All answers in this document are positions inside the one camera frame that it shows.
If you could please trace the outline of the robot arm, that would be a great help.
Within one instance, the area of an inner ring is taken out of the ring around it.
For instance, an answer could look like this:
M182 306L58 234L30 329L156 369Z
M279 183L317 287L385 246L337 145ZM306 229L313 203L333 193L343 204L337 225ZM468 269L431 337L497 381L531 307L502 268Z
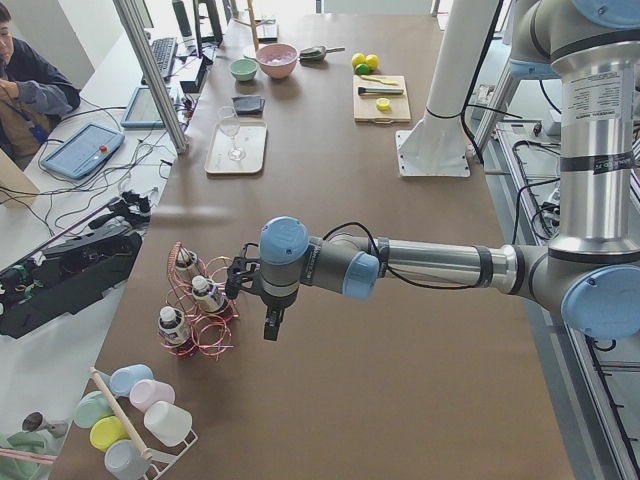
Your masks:
M514 73L562 82L560 229L544 247L454 246L309 235L291 217L269 221L255 285L266 304L264 336L278 335L300 285L365 298L393 275L436 288L486 288L530 299L598 339L639 330L639 247L628 235L635 1L521 1Z

